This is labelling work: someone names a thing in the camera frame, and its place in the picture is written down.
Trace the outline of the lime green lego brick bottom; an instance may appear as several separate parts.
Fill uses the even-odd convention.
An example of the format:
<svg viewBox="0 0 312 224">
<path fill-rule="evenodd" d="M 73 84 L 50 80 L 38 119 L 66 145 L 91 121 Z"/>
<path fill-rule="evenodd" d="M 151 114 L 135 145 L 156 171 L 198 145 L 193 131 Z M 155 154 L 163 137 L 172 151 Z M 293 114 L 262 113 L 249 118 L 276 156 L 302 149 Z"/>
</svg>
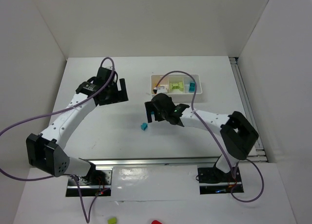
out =
<svg viewBox="0 0 312 224">
<path fill-rule="evenodd" d="M 178 83 L 169 83 L 169 89 L 171 93 L 174 92 L 175 90 L 179 90 Z"/>
</svg>

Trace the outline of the lime green lego brick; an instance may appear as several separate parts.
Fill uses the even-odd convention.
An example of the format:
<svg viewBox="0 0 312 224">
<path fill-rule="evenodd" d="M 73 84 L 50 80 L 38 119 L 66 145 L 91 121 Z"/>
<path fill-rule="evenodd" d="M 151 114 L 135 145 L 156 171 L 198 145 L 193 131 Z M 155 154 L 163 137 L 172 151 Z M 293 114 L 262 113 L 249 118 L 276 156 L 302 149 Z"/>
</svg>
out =
<svg viewBox="0 0 312 224">
<path fill-rule="evenodd" d="M 171 93 L 174 92 L 175 90 L 179 90 L 178 83 L 169 83 L 169 89 Z"/>
<path fill-rule="evenodd" d="M 184 83 L 183 82 L 179 82 L 178 83 L 178 89 L 183 92 L 184 91 Z"/>
</svg>

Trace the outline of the small teal lego brick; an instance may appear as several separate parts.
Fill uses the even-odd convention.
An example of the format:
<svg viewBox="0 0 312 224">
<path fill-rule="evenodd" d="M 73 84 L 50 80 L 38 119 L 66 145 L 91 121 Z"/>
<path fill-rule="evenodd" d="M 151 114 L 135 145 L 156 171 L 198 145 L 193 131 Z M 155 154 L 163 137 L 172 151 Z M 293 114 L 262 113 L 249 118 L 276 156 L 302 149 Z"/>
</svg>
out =
<svg viewBox="0 0 312 224">
<path fill-rule="evenodd" d="M 142 123 L 140 127 L 141 127 L 141 129 L 143 131 L 145 131 L 148 128 L 148 124 L 147 123 Z"/>
</svg>

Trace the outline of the teal frog lego brick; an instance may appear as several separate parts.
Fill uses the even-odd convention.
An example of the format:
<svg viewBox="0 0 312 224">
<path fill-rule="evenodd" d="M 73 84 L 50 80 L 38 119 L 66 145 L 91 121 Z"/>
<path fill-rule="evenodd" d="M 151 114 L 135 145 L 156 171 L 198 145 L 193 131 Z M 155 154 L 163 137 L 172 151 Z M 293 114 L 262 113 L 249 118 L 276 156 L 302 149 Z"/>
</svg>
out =
<svg viewBox="0 0 312 224">
<path fill-rule="evenodd" d="M 189 83 L 189 92 L 190 93 L 195 92 L 195 83 L 194 82 Z"/>
</svg>

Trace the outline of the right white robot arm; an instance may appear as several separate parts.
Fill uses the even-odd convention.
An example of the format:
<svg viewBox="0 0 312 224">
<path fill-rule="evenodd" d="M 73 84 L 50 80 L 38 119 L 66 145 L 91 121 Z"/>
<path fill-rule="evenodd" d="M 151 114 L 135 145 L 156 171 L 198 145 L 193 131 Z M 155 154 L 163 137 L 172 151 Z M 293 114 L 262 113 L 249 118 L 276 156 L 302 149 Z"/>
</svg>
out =
<svg viewBox="0 0 312 224">
<path fill-rule="evenodd" d="M 172 125 L 192 127 L 208 131 L 221 150 L 215 163 L 217 170 L 229 173 L 239 161 L 247 159 L 259 138 L 258 132 L 240 112 L 217 114 L 195 109 L 192 105 L 175 105 L 172 98 L 164 93 L 155 95 L 145 102 L 147 120 L 167 121 Z"/>
</svg>

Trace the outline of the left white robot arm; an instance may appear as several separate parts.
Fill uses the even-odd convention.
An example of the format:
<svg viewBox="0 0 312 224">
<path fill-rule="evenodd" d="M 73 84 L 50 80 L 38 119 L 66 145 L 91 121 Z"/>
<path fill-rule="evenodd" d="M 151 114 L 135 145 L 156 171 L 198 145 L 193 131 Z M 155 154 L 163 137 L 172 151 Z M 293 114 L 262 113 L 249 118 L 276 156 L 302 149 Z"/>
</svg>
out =
<svg viewBox="0 0 312 224">
<path fill-rule="evenodd" d="M 96 76 L 81 83 L 76 89 L 68 111 L 40 134 L 26 139 L 29 164 L 54 176 L 75 175 L 91 181 L 104 174 L 90 161 L 73 158 L 64 148 L 79 124 L 97 106 L 128 101 L 125 79 L 117 72 L 100 67 Z"/>
</svg>

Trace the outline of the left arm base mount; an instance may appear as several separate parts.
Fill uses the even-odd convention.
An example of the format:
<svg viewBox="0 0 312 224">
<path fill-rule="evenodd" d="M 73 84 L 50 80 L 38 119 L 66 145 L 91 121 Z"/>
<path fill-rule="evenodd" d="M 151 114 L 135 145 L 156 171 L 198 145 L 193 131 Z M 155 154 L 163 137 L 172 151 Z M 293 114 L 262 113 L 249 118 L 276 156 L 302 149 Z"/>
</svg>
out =
<svg viewBox="0 0 312 224">
<path fill-rule="evenodd" d="M 113 169 L 103 167 L 99 169 L 102 174 L 96 175 L 93 181 L 88 182 L 82 177 L 78 178 L 78 184 L 81 190 L 82 197 L 100 197 L 111 196 L 111 183 L 113 176 Z M 73 178 L 68 178 L 66 197 L 79 197 L 78 186 Z"/>
</svg>

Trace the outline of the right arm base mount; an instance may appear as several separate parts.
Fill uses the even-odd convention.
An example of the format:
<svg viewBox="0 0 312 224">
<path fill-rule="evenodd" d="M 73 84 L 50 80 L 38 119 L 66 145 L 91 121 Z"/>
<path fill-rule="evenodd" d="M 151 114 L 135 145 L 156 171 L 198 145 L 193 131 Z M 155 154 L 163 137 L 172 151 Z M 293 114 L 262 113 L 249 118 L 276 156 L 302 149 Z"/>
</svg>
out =
<svg viewBox="0 0 312 224">
<path fill-rule="evenodd" d="M 200 195 L 243 193 L 244 188 L 238 166 L 234 168 L 235 178 L 231 172 L 224 173 L 212 164 L 197 165 L 197 175 L 195 179 L 199 183 Z"/>
</svg>

